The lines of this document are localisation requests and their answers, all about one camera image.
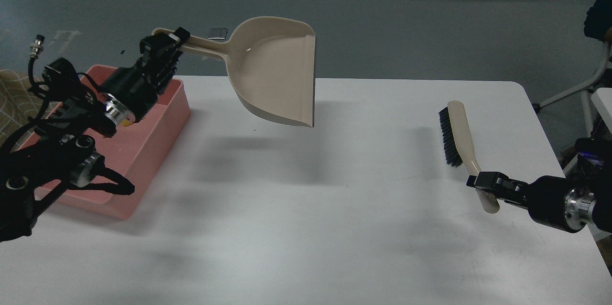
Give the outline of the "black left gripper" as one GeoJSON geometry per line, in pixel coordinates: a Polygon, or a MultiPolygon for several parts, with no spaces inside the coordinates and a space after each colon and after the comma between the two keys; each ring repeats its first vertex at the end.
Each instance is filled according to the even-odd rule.
{"type": "Polygon", "coordinates": [[[169,33],[154,33],[140,41],[140,66],[117,68],[100,86],[106,96],[105,116],[114,125],[125,120],[138,123],[149,113],[174,77],[181,47],[190,32],[179,27],[169,33]]]}

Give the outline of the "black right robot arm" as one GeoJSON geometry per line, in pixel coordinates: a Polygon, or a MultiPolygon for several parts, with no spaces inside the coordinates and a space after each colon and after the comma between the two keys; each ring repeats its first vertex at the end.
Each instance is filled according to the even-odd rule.
{"type": "Polygon", "coordinates": [[[538,224],[569,233],[594,224],[610,233],[611,142],[577,139],[575,149],[579,160],[597,167],[597,175],[579,181],[545,175],[528,184],[500,172],[480,172],[469,176],[466,185],[526,209],[538,224]]]}

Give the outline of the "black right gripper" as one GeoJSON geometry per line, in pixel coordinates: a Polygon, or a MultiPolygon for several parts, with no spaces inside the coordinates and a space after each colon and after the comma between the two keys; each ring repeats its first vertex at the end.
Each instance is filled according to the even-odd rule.
{"type": "Polygon", "coordinates": [[[467,186],[476,189],[483,208],[500,208],[502,200],[527,208],[534,222],[561,231],[577,233],[595,222],[595,196],[566,178],[542,176],[528,184],[501,172],[479,172],[468,177],[467,186]]]}

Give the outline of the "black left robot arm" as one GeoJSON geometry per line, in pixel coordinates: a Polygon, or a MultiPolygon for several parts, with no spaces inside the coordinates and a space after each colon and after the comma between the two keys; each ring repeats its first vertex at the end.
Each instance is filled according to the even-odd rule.
{"type": "Polygon", "coordinates": [[[36,81],[33,65],[44,49],[44,36],[36,36],[29,53],[29,92],[43,104],[1,146],[2,242],[30,236],[39,216],[67,190],[135,192],[131,181],[105,165],[86,131],[111,138],[121,123],[140,122],[175,76],[190,35],[179,27],[144,37],[135,64],[118,68],[100,85],[63,57],[46,65],[36,81]]]}

